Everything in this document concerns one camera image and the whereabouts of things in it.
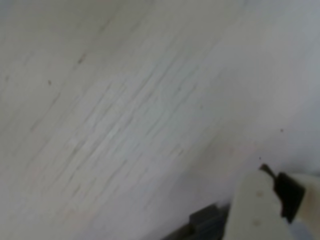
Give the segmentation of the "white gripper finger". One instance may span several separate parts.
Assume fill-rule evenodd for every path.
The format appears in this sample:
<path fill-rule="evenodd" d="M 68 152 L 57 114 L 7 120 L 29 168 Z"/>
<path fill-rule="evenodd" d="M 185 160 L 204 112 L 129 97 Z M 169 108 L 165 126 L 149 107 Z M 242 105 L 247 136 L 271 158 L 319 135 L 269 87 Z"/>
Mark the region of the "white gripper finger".
<path fill-rule="evenodd" d="M 290 224 L 303 225 L 314 240 L 320 238 L 320 177 L 281 172 L 274 192 L 281 202 L 281 216 Z"/>
<path fill-rule="evenodd" d="M 281 217 L 282 203 L 274 191 L 275 175 L 268 165 L 239 181 L 224 229 L 225 240 L 293 240 Z"/>

